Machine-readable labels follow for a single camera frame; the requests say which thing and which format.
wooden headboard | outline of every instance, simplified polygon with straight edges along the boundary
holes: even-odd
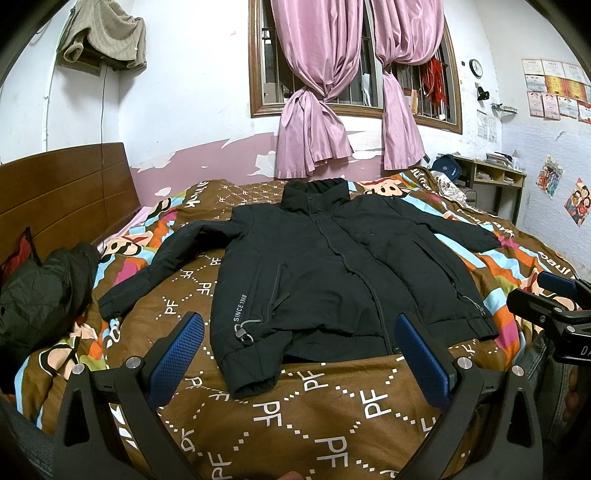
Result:
[[[102,157],[100,144],[83,145],[1,165],[0,263],[28,226],[44,260],[56,248],[97,244],[138,210],[123,143],[102,144]]]

poster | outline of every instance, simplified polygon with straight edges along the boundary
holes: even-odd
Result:
[[[562,165],[556,163],[552,157],[548,155],[540,173],[538,174],[538,179],[535,184],[540,187],[542,192],[546,192],[550,197],[553,197],[556,188],[560,183],[563,172],[564,169],[562,168]]]
[[[544,68],[541,60],[521,59],[523,73],[526,75],[544,75]]]
[[[564,79],[546,76],[546,87],[548,88],[548,93],[555,93],[563,97],[567,96]]]
[[[542,103],[544,104],[544,118],[560,120],[558,97],[551,93],[541,93],[540,95],[542,96]]]
[[[564,78],[564,68],[561,61],[542,60],[544,75],[551,77]]]
[[[591,105],[579,102],[579,122],[591,124]]]
[[[526,75],[525,85],[532,92],[546,93],[548,91],[546,88],[546,77],[542,75]]]
[[[585,93],[585,85],[572,80],[565,80],[564,87],[566,88],[566,95],[569,98],[575,100],[581,100],[582,102],[587,101],[587,94]]]
[[[530,115],[544,117],[544,105],[540,92],[527,92],[527,101],[530,104]]]
[[[489,117],[488,119],[488,141],[496,142],[496,119]]]
[[[591,208],[591,197],[589,196],[589,188],[583,183],[582,179],[577,180],[573,193],[570,194],[564,208],[577,226],[583,225],[585,217]]]
[[[478,126],[478,136],[485,140],[488,139],[488,117],[486,113],[480,110],[476,111],[476,124]]]
[[[558,109],[562,116],[569,116],[571,118],[579,117],[579,105],[577,104],[577,100],[573,100],[572,98],[559,96]]]
[[[564,78],[574,82],[585,83],[585,75],[581,67],[566,62],[562,62],[562,66],[564,67]]]

wall clock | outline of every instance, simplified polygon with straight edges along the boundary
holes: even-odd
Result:
[[[478,78],[482,77],[482,73],[484,73],[482,70],[482,65],[480,65],[480,62],[476,59],[470,60],[470,69],[472,73]]]

jacket collar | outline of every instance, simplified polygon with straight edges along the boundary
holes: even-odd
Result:
[[[283,189],[281,207],[289,212],[320,213],[350,200],[349,183],[345,179],[292,180]]]

window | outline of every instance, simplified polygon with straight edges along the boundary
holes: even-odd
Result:
[[[285,102],[304,84],[291,71],[281,49],[271,11],[271,0],[249,0],[249,9],[251,115],[279,115]],[[330,103],[338,115],[382,118],[382,66],[374,55],[373,31],[374,21],[369,0],[365,0],[359,71],[349,87]],[[448,106],[442,104],[436,108],[427,99],[421,85],[419,66],[395,65],[392,72],[405,94],[410,96],[412,90],[417,91],[418,108],[414,116],[419,125],[461,134],[459,81],[447,24],[443,41],[435,57],[443,65],[443,87],[448,98]]]

